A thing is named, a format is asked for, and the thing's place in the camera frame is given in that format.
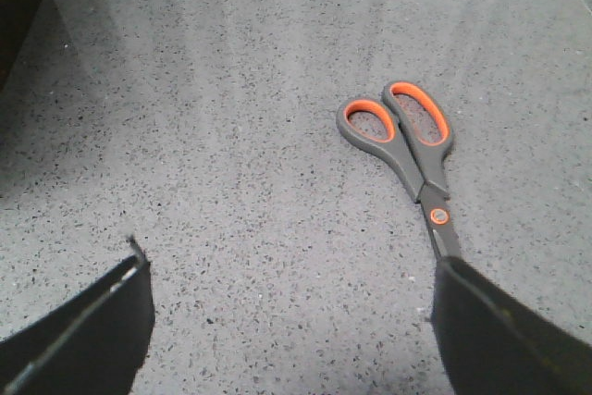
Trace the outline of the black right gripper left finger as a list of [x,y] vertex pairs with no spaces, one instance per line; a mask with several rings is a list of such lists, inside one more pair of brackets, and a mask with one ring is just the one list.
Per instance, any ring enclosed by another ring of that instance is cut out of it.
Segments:
[[154,328],[150,263],[132,256],[1,342],[4,394],[128,394]]

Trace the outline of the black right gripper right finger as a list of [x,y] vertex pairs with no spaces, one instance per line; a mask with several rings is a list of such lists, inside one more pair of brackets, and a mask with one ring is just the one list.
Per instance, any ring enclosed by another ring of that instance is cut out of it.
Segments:
[[457,394],[588,394],[591,348],[456,257],[437,263],[431,322]]

